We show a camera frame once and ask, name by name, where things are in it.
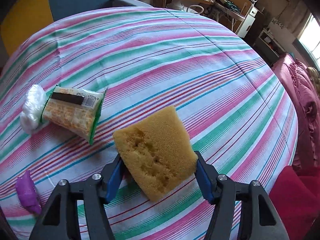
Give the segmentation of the grey yellow blue chair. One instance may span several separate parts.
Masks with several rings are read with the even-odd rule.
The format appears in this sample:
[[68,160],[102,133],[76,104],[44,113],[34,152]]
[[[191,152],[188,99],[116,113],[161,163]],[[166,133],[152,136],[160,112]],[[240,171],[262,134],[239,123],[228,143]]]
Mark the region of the grey yellow blue chair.
[[111,7],[145,7],[138,0],[16,0],[1,19],[1,45],[7,55],[51,23],[81,12]]

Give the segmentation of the pink quilt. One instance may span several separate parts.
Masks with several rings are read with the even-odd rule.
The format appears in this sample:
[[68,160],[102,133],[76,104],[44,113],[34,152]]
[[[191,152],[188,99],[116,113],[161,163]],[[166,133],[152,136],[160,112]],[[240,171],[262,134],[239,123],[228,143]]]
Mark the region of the pink quilt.
[[290,54],[281,55],[271,69],[296,109],[298,140],[292,166],[295,170],[319,166],[319,97],[307,67]]

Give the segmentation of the striped bed sheet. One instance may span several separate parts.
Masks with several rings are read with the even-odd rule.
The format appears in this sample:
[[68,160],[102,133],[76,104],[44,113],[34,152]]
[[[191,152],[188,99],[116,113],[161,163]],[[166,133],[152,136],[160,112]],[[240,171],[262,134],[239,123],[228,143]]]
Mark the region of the striped bed sheet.
[[[106,92],[93,145],[45,123],[20,126],[38,84]],[[61,179],[79,181],[116,157],[112,134],[173,105],[193,149],[233,180],[270,191],[296,151],[298,120],[265,61],[223,25],[159,8],[107,8],[52,23],[28,38],[1,73],[1,208],[18,239],[36,217],[15,184],[25,171],[43,202]]]

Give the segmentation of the green noodle snack packet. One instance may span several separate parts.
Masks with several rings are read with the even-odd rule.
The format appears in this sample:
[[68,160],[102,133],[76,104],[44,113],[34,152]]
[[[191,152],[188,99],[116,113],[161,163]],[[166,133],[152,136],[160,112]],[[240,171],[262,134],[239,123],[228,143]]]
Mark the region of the green noodle snack packet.
[[40,121],[59,125],[93,144],[106,91],[55,86],[41,113]]

